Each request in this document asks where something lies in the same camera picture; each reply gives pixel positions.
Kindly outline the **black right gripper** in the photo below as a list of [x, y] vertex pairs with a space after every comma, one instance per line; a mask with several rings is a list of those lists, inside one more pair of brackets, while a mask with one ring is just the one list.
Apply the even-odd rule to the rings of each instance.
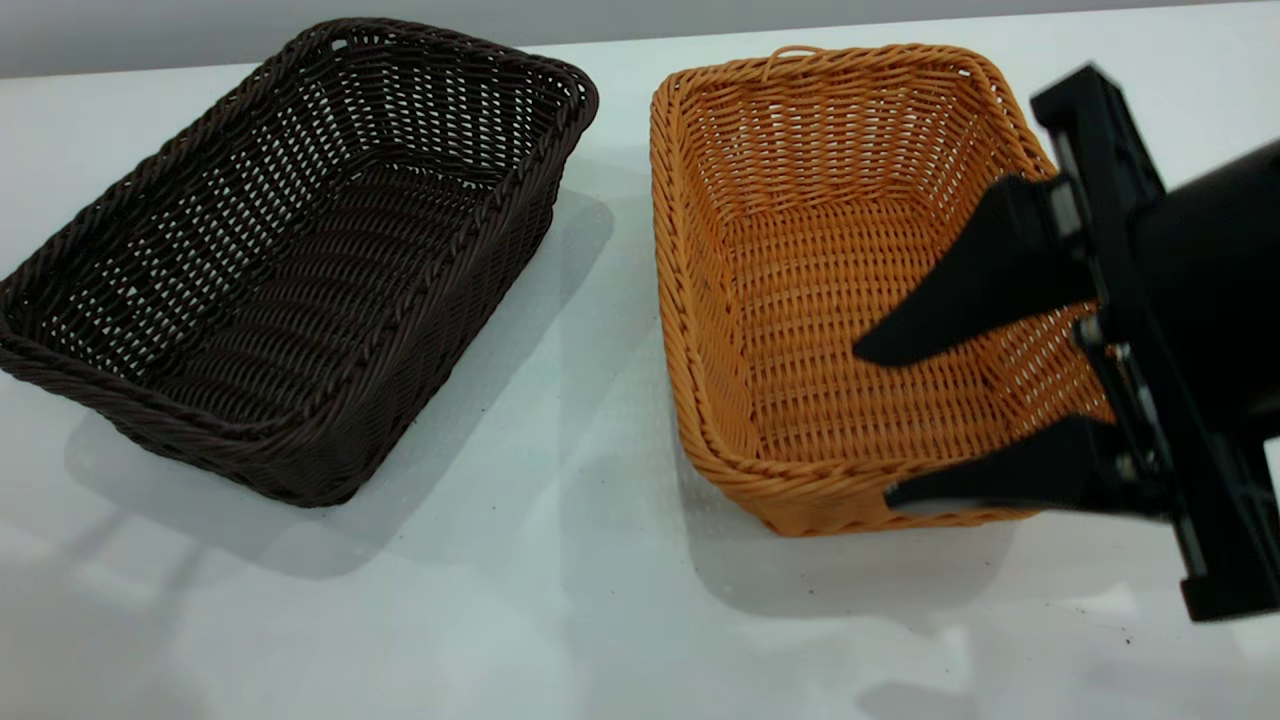
[[1192, 620], [1277, 611], [1277, 142], [1175, 190], [1093, 65], [1033, 100], [1065, 176], [1006, 176], [852, 346], [908, 366], [1096, 297], [1073, 334], [1117, 427], [1069, 416], [884, 491], [910, 515], [988, 509], [1166, 521]]

